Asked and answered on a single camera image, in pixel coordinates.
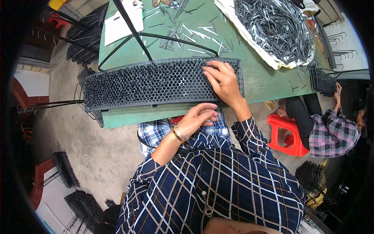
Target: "finger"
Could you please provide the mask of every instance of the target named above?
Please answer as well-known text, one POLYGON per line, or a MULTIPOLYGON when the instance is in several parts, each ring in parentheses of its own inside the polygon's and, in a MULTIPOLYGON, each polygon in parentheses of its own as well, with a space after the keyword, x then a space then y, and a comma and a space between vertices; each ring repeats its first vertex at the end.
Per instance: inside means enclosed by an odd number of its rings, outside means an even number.
POLYGON ((209 118, 209 120, 212 121, 212 122, 215 122, 215 121, 217 121, 217 117, 211 116, 211 117, 209 118))
POLYGON ((223 82, 225 79, 225 75, 223 75, 220 71, 212 68, 212 67, 203 67, 204 74, 205 72, 208 72, 212 77, 216 78, 220 82, 223 82))
POLYGON ((213 126, 214 123, 212 122, 209 122, 209 121, 205 121, 201 126, 213 126))
POLYGON ((217 67, 220 71, 225 71, 225 70, 228 70, 228 68, 226 67, 225 63, 221 62, 221 61, 217 61, 217 60, 212 60, 212 61, 209 61, 206 63, 208 66, 215 66, 217 67))
POLYGON ((198 114, 200 114, 201 111, 205 110, 205 109, 211 109, 212 113, 213 113, 213 109, 217 109, 218 106, 216 104, 213 104, 213 103, 200 103, 196 106, 194 106, 193 108, 191 108, 187 114, 192 114, 193 116, 197 116, 198 114))
POLYGON ((217 79, 215 79, 209 72, 203 72, 203 74, 206 76, 209 83, 212 85, 213 90, 217 92, 220 89, 220 84, 218 84, 217 79))
POLYGON ((225 63, 225 66, 226 66, 227 69, 229 69, 233 74, 235 74, 235 72, 234 72, 234 68, 233 68, 229 63, 225 63))
POLYGON ((196 119, 199 123, 203 124, 206 120, 210 119, 212 115, 213 115, 213 110, 208 110, 208 111, 201 113, 201 115, 196 117, 196 119))
MULTIPOLYGON (((202 110, 202 111, 199 113, 199 115, 201 115, 203 112, 206 112, 206 111, 209 111, 209 110, 211 110, 211 109, 205 109, 205 110, 202 110)), ((218 117, 218 113, 217 113, 217 111, 215 111, 215 110, 212 110, 212 111, 213 111, 212 116, 214 116, 214 117, 218 117)))

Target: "white wall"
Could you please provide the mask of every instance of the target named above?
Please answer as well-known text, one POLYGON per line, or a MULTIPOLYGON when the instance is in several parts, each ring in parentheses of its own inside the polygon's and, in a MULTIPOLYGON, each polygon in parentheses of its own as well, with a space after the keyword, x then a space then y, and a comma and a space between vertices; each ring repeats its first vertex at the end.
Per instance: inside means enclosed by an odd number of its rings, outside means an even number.
POLYGON ((358 70, 358 69, 368 69, 368 60, 365 55, 364 48, 362 47, 362 44, 360 42, 360 39, 356 33, 356 30, 354 29, 353 25, 347 18, 347 16, 343 14, 343 17, 345 18, 345 22, 338 23, 335 26, 335 23, 333 23, 331 26, 326 26, 324 29, 326 31, 327 36, 331 36, 334 34, 338 34, 341 32, 346 32, 347 36, 345 34, 342 34, 343 39, 339 37, 339 40, 337 41, 337 44, 335 45, 335 42, 331 42, 331 48, 333 51, 337 50, 357 50, 358 55, 356 55, 356 52, 354 53, 354 57, 352 57, 352 53, 350 53, 349 58, 344 58, 344 55, 342 55, 342 59, 340 60, 340 57, 335 57, 336 64, 343 64, 344 68, 342 66, 337 66, 335 69, 336 71, 347 71, 347 70, 358 70))
MULTIPOLYGON (((44 173, 44 180, 53 175, 54 172, 56 172, 56 168, 52 168, 44 173)), ((66 188, 65 185, 60 181, 61 178, 58 177, 43 188, 42 199, 38 208, 36 209, 36 213, 42 222, 44 222, 50 229, 51 233, 57 234, 62 233, 65 227, 68 226, 71 219, 75 216, 64 200, 64 197, 73 193, 75 189, 66 188)), ((72 227, 71 230, 66 233, 76 233, 79 225, 80 221, 78 220, 74 227, 72 227)), ((84 229, 85 225, 83 224, 79 233, 83 233, 84 229)))
POLYGON ((16 70, 13 76, 22 85, 28 97, 49 96, 48 74, 16 70))

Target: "silver bangle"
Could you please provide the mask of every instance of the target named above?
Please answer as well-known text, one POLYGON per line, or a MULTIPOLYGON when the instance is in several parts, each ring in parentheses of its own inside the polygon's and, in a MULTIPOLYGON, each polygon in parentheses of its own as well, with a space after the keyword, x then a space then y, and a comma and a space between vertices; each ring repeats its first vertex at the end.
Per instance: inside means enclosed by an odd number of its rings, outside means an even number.
POLYGON ((178 126, 175 126, 174 129, 178 132, 178 133, 177 133, 178 136, 179 136, 180 138, 182 138, 182 140, 183 140, 184 142, 187 142, 187 141, 188 141, 187 138, 186 138, 186 137, 181 133, 181 131, 179 130, 178 126))

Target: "bare foot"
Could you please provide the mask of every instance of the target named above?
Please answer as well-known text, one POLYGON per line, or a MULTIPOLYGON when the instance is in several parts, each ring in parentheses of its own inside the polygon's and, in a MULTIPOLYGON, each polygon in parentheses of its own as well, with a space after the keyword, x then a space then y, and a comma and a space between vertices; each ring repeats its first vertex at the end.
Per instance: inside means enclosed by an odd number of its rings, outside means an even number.
POLYGON ((286 113, 286 110, 284 108, 278 108, 277 109, 277 114, 280 116, 280 117, 283 117, 283 118, 288 118, 287 116, 287 113, 286 113))

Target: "concrete floor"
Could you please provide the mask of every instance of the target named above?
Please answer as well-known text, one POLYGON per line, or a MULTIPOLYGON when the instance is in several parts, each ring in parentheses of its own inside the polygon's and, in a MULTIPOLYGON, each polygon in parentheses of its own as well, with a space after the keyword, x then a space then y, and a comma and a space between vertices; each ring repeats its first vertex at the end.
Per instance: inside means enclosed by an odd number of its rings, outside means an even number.
MULTIPOLYGON (((78 83, 77 75, 83 67, 66 61, 67 46, 59 42, 52 56, 49 82, 50 101, 72 100, 78 83)), ((97 71, 98 63, 91 64, 97 71)), ((332 108, 332 98, 320 97, 322 110, 332 108)), ((250 104, 253 116, 265 138, 269 139, 271 127, 267 117, 273 111, 264 103, 250 104)), ((235 121, 231 109, 224 109, 229 126, 235 121)), ((144 158, 137 139, 137 126, 130 125, 114 129, 100 128, 95 120, 78 105, 46 109, 37 113, 33 139, 34 149, 39 158, 49 158, 51 153, 65 151, 69 157, 80 189, 91 193, 98 204, 105 209, 106 199, 119 204, 122 192, 127 190, 129 179, 144 158)), ((273 151, 292 174, 306 160, 321 163, 322 158, 286 155, 273 151)))

